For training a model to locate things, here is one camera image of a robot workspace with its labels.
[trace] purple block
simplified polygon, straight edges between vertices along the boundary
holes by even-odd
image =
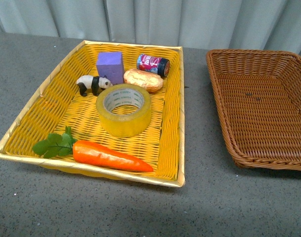
[[[101,52],[98,54],[96,69],[100,77],[106,76],[113,85],[124,83],[122,52]]]

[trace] toy carrot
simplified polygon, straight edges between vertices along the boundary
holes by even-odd
[[[73,158],[76,162],[115,169],[152,172],[153,168],[137,157],[113,151],[100,144],[77,141],[73,145]]]
[[[46,140],[33,146],[33,151],[44,158],[66,156],[73,153],[74,160],[95,166],[107,166],[114,169],[152,172],[153,168],[137,157],[113,151],[90,141],[77,141],[66,127],[62,135],[50,133]]]

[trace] gray table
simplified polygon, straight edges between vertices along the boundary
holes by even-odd
[[[0,139],[81,41],[0,33]],[[0,237],[301,236],[301,172],[235,166],[222,137],[206,52],[184,48],[183,188],[0,160]]]

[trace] panda figurine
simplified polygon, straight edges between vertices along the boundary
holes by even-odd
[[[99,76],[90,76],[85,75],[80,77],[76,84],[80,89],[80,95],[86,96],[86,90],[92,89],[93,95],[98,95],[98,90],[101,88],[105,90],[112,86],[112,83],[107,78],[99,77]]]

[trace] panda head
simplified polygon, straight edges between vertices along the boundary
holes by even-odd
[[[111,86],[113,86],[113,85],[110,82],[110,80],[108,80],[107,78],[100,77],[100,79],[99,79],[99,87],[100,88],[107,89],[107,88],[109,88]]]

